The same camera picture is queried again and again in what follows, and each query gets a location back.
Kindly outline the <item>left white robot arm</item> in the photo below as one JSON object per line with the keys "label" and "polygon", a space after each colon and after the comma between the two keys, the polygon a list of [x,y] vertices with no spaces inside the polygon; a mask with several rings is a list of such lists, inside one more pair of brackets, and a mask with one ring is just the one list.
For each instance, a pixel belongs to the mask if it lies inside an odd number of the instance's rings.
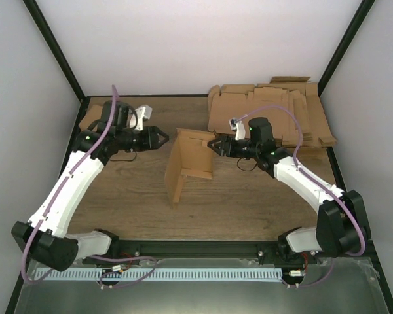
{"label": "left white robot arm", "polygon": [[68,234],[73,214],[93,180],[111,157],[120,151],[157,150],[169,136],[156,126],[146,126],[152,108],[133,108],[121,101],[107,101],[100,117],[84,123],[67,165],[57,183],[27,222],[16,222],[11,234],[23,258],[36,260],[52,270],[64,271],[74,261],[98,255],[106,264],[121,256],[116,235],[101,229]]}

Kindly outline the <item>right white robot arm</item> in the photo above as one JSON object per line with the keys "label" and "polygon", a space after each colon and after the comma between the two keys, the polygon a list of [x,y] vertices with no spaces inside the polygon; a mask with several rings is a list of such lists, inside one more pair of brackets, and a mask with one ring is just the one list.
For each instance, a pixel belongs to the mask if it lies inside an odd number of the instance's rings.
{"label": "right white robot arm", "polygon": [[301,196],[316,212],[316,226],[297,227],[278,238],[281,261],[294,263],[301,253],[313,251],[329,257],[361,256],[371,230],[361,195],[329,184],[305,167],[286,148],[279,147],[266,118],[253,118],[248,126],[230,120],[235,135],[219,135],[207,146],[220,156],[253,159],[256,166]]}

